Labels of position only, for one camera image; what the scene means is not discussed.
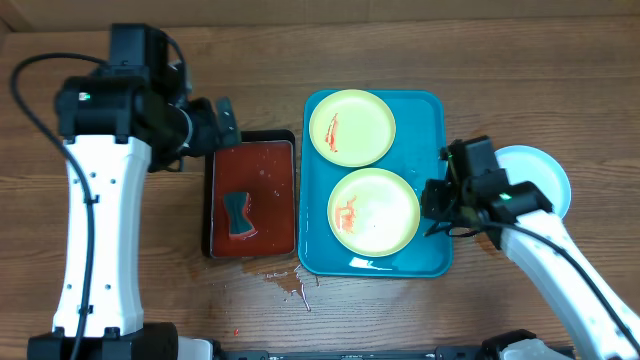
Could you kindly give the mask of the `green and orange sponge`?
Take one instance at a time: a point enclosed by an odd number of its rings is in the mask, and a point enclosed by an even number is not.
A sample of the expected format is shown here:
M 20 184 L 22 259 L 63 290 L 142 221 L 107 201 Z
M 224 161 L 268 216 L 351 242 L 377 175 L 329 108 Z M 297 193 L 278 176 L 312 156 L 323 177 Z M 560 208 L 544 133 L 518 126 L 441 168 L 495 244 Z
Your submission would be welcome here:
M 251 197 L 247 192 L 227 193 L 223 197 L 231 240 L 245 240 L 257 233 L 249 218 Z

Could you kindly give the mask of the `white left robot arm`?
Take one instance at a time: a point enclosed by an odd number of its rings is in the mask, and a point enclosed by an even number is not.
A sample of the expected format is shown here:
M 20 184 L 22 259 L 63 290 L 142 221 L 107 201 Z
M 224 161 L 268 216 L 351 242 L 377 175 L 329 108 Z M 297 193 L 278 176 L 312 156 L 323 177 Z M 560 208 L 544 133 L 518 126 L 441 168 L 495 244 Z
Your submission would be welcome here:
M 141 76 L 67 79 L 56 112 L 67 160 L 64 287 L 52 329 L 31 359 L 214 359 L 212 340 L 148 323 L 140 299 L 140 211 L 146 176 L 184 157 L 236 145 L 227 98 L 188 100 L 180 85 Z

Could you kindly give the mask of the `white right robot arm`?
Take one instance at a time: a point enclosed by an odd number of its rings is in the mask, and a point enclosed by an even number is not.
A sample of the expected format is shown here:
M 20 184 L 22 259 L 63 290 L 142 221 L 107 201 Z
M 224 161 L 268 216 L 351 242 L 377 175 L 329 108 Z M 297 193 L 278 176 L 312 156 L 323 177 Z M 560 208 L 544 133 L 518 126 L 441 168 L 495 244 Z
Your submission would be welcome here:
M 581 253 L 533 183 L 429 180 L 420 203 L 434 232 L 485 233 L 529 277 L 582 358 L 638 358 L 638 315 Z

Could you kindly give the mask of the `light blue plate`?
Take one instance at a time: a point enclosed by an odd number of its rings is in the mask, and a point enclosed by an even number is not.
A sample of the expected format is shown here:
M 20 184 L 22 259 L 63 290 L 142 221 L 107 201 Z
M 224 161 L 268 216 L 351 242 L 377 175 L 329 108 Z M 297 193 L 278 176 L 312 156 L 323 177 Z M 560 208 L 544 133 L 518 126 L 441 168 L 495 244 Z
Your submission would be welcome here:
M 553 211 L 561 218 L 566 216 L 572 190 L 569 177 L 558 161 L 546 152 L 526 145 L 503 147 L 496 150 L 495 155 L 512 185 L 532 182 L 550 200 Z

